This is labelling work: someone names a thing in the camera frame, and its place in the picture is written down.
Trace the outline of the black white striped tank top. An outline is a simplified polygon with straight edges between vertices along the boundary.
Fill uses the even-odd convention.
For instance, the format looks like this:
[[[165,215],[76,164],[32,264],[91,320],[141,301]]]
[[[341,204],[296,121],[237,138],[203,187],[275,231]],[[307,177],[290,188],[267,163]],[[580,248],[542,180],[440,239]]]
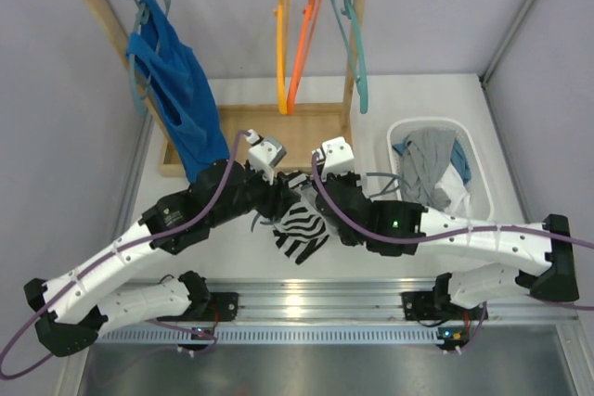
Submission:
[[[332,237],[329,224],[316,208],[317,192],[304,172],[289,174],[289,189],[298,201],[273,223],[277,247],[297,265],[303,264]]]

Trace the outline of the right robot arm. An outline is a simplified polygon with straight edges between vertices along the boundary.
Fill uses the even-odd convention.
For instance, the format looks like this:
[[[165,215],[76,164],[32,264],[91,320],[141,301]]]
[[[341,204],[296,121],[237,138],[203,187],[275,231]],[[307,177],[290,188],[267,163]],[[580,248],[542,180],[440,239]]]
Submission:
[[[568,219],[549,215],[535,224],[495,224],[449,215],[400,200],[372,200],[358,175],[314,174],[317,207],[347,246],[386,257],[449,255],[483,262],[440,274],[433,308],[455,318],[493,299],[527,295],[557,304],[579,298]]]

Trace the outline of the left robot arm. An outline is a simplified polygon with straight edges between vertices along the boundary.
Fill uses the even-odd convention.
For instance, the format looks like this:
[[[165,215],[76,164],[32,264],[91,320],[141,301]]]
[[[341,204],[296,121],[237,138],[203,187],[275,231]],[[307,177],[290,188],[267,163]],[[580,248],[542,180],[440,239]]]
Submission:
[[[206,240],[221,224],[252,211],[279,220],[299,200],[285,174],[267,180],[236,161],[217,161],[187,189],[159,199],[80,266],[54,279],[27,283],[26,299],[39,313],[34,324],[38,340],[53,355],[64,357],[123,326],[158,318],[200,320],[209,311],[211,294],[195,272],[132,291],[122,286]]]

